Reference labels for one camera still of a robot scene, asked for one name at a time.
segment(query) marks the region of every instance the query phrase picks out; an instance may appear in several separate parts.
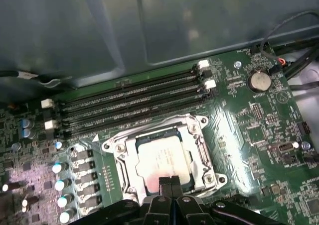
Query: chip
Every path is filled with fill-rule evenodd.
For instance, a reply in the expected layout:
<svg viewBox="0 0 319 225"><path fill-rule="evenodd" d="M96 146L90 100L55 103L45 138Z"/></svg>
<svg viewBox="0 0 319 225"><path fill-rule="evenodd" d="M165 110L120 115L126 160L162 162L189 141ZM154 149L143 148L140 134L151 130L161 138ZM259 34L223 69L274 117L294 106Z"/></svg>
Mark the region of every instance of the chip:
<svg viewBox="0 0 319 225"><path fill-rule="evenodd" d="M188 164L191 158L184 152L179 137L171 136L141 144L138 155L140 163L137 172L144 178L150 193L159 191L159 177L178 175L181 185L190 182Z"/></svg>
<svg viewBox="0 0 319 225"><path fill-rule="evenodd" d="M319 213L319 199L310 200L307 205L312 215Z"/></svg>
<svg viewBox="0 0 319 225"><path fill-rule="evenodd" d="M32 220L33 223L36 223L36 222L40 221L39 214L32 215L31 220Z"/></svg>
<svg viewBox="0 0 319 225"><path fill-rule="evenodd" d="M31 163L30 162L26 162L23 164L23 171L28 171L31 169Z"/></svg>
<svg viewBox="0 0 319 225"><path fill-rule="evenodd" d="M274 184L271 186L271 191L273 194L279 194L281 190L278 184Z"/></svg>
<svg viewBox="0 0 319 225"><path fill-rule="evenodd" d="M43 187L44 189L52 189L52 182L51 181L44 182Z"/></svg>

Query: silver metal plate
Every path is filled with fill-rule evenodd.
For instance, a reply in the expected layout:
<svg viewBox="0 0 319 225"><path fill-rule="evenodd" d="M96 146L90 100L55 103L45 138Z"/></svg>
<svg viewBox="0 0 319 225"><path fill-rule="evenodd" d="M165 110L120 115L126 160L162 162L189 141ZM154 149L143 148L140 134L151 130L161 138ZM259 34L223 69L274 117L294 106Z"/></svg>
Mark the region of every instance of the silver metal plate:
<svg viewBox="0 0 319 225"><path fill-rule="evenodd" d="M102 144L113 153L123 198L143 203L158 193L159 177L178 175L187 194L211 195L227 183L212 167L202 129L208 118L176 115L163 121L122 131Z"/></svg>

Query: electrolytic capacitor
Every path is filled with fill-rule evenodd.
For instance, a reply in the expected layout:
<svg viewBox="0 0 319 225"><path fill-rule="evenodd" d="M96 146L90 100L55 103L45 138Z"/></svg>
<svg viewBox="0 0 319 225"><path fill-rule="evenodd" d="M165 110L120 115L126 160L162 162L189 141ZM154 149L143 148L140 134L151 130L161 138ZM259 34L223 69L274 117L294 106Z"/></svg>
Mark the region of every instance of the electrolytic capacitor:
<svg viewBox="0 0 319 225"><path fill-rule="evenodd" d="M7 183L2 186L2 191L7 192L7 191L12 191L14 189L18 189L21 187L21 184L19 182L14 182L14 183Z"/></svg>
<svg viewBox="0 0 319 225"><path fill-rule="evenodd" d="M57 201L58 206L60 208L64 208L67 206L70 202L73 200L73 195L72 194L64 194L62 197L60 197Z"/></svg>
<svg viewBox="0 0 319 225"><path fill-rule="evenodd" d="M28 139L34 139L36 136L36 133L33 130L30 129L24 129L22 131L22 137L23 138L28 138Z"/></svg>
<svg viewBox="0 0 319 225"><path fill-rule="evenodd" d="M76 210L75 209L67 209L64 212L60 214L60 222L62 224L68 223L75 215Z"/></svg>
<svg viewBox="0 0 319 225"><path fill-rule="evenodd" d="M67 163L60 162L60 163L55 163L52 166L52 171L57 174L60 173L61 171L64 171L67 168Z"/></svg>
<svg viewBox="0 0 319 225"><path fill-rule="evenodd" d="M22 119L21 120L21 127L23 129L31 129L34 127L34 122L32 120L29 120L29 119Z"/></svg>
<svg viewBox="0 0 319 225"><path fill-rule="evenodd" d="M57 141L54 143L54 147L56 149L64 149L65 148L65 142Z"/></svg>
<svg viewBox="0 0 319 225"><path fill-rule="evenodd" d="M22 206L26 207L28 205L32 205L35 204L39 201L39 197L37 196L31 196L31 197L27 197L25 199L22 200Z"/></svg>
<svg viewBox="0 0 319 225"><path fill-rule="evenodd" d="M56 191L62 191L66 187L70 185L70 180L69 179L63 179L63 180L58 180L55 182L54 188Z"/></svg>

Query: black cable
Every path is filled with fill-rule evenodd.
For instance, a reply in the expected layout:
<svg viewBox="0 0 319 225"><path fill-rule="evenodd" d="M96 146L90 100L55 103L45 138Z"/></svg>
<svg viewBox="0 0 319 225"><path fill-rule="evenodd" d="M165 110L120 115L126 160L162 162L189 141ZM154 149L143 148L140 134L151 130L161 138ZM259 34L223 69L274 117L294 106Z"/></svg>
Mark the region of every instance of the black cable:
<svg viewBox="0 0 319 225"><path fill-rule="evenodd" d="M316 51L314 51L302 64L297 65L297 66L293 65L295 70L290 71L289 73L285 73L287 80L291 79L292 77L297 75L299 72L301 72L304 68L306 68L306 66L308 66L317 57L319 57L319 45L318 45Z"/></svg>
<svg viewBox="0 0 319 225"><path fill-rule="evenodd" d="M278 60L278 57L275 56L275 55L272 55L266 51L264 51L264 46L265 46L265 43L267 42L268 38L275 32L277 31L279 28L281 28L282 26L286 25L288 22L298 18L298 17L301 17L301 16L304 16L304 15L307 15L307 14L311 14L311 15L314 15L316 17L319 18L319 11L318 10L307 10L307 11L303 11L303 12L299 12L287 19L285 19L283 22L281 22L280 24L277 24L272 30L270 30L266 36L264 37L264 39L262 40L262 42L260 43L260 52L267 58L270 58L270 59L274 59L276 60L279 64L280 61Z"/></svg>
<svg viewBox="0 0 319 225"><path fill-rule="evenodd" d="M302 85L290 85L290 89L292 91L303 91L303 90L309 90L313 88L319 87L319 81L318 82L310 82Z"/></svg>

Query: cable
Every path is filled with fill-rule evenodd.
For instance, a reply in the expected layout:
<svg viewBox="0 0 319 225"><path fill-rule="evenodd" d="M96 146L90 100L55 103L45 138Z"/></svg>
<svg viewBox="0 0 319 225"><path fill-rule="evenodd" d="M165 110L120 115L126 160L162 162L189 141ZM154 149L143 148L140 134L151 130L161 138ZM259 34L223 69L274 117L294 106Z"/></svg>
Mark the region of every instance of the cable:
<svg viewBox="0 0 319 225"><path fill-rule="evenodd" d="M309 90L313 88L319 87L319 81L318 82L310 82L302 85L290 85L290 90L292 91L303 91L303 90Z"/></svg>
<svg viewBox="0 0 319 225"><path fill-rule="evenodd" d="M308 66L312 61L314 61L317 57L319 57L319 45L311 49L311 53L309 57L307 57L303 63L295 65L292 64L292 68L285 72L285 76L287 80L291 79L295 75L297 75L299 72L301 72L306 66Z"/></svg>
<svg viewBox="0 0 319 225"><path fill-rule="evenodd" d="M268 57L270 59L274 59L276 60L277 62L280 63L279 59L277 56L275 55L272 55L266 51L264 51L264 46L265 46L265 43L267 42L268 38L275 32L277 31L279 28L281 28L282 26L286 25L288 22L298 18L298 17L301 17L301 16L304 16L304 15L307 15L307 14L311 14L311 15L314 15L316 17L319 18L319 11L318 10L308 10L308 11L302 11L302 12L299 12L287 19L285 19L283 22L281 22L280 24L277 24L272 30L270 30L266 36L264 37L264 39L262 40L262 42L260 43L260 52L265 56L265 57Z"/></svg>

